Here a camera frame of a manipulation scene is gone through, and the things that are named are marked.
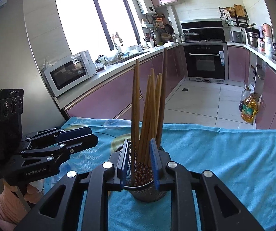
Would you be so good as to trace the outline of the left hand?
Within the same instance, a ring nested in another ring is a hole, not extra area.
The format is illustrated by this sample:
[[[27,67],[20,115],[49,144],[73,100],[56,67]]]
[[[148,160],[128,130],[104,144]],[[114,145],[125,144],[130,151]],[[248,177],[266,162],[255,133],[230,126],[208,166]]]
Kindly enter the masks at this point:
[[[24,200],[29,203],[36,204],[44,195],[44,180],[37,180],[31,182],[26,187],[26,193],[24,194]]]

